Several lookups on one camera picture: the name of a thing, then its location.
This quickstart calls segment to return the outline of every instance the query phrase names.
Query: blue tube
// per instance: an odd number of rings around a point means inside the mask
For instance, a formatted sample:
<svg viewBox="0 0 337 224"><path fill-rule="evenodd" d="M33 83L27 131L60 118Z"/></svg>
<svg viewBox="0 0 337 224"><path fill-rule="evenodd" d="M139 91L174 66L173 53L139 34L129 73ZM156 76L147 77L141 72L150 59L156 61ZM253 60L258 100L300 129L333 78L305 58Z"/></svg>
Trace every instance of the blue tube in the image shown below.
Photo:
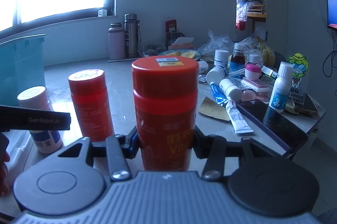
<svg viewBox="0 0 337 224"><path fill-rule="evenodd" d="M229 99L222 93L219 86L216 83L211 82L210 88L215 98L215 102L218 103L220 106L225 106Z"/></svg>

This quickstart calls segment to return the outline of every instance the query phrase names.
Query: tv screen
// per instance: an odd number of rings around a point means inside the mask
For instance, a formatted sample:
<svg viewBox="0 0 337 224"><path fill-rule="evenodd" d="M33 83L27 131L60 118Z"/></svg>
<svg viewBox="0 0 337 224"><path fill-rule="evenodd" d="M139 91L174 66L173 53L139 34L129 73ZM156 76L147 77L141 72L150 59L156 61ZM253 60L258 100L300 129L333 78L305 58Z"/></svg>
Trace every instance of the tv screen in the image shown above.
<svg viewBox="0 0 337 224"><path fill-rule="evenodd" d="M337 0L328 0L328 27L337 30Z"/></svg>

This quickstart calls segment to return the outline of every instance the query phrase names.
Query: stainless steel thermos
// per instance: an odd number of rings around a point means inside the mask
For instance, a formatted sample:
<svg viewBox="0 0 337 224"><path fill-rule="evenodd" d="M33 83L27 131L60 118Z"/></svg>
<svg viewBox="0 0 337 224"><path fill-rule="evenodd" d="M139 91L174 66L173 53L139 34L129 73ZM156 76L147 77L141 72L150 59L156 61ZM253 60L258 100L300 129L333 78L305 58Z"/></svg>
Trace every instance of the stainless steel thermos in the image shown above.
<svg viewBox="0 0 337 224"><path fill-rule="evenodd" d="M141 40L138 37L139 20L136 14L124 15L125 29L125 56L127 58L138 57L138 42Z"/></svg>

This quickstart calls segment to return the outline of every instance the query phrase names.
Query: cartoon figure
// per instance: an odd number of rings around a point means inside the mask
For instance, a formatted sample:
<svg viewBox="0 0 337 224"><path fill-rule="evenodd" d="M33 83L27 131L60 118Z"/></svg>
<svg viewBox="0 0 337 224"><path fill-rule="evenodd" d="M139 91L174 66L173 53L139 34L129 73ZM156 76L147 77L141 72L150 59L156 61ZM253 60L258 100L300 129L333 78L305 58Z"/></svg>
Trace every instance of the cartoon figure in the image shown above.
<svg viewBox="0 0 337 224"><path fill-rule="evenodd" d="M274 102L274 106L275 107L279 107L280 106L280 99L276 98L276 102Z"/></svg>
<svg viewBox="0 0 337 224"><path fill-rule="evenodd" d="M307 57L301 53L295 53L294 55L289 56L288 62L294 67L290 91L298 93L298 87L302 82L302 77L305 76L305 72L309 69L309 62L307 61Z"/></svg>

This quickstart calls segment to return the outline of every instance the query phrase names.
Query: red supplement bottle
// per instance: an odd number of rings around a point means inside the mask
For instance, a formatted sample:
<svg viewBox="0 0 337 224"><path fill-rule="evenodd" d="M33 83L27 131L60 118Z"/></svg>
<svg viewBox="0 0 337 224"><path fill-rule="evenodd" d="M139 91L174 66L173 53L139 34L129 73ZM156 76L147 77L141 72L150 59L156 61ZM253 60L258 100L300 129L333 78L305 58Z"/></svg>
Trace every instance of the red supplement bottle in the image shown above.
<svg viewBox="0 0 337 224"><path fill-rule="evenodd" d="M157 56L132 64L144 169L188 170L198 98L198 62Z"/></svg>
<svg viewBox="0 0 337 224"><path fill-rule="evenodd" d="M68 81L82 135L104 141L114 133L104 71L76 72Z"/></svg>

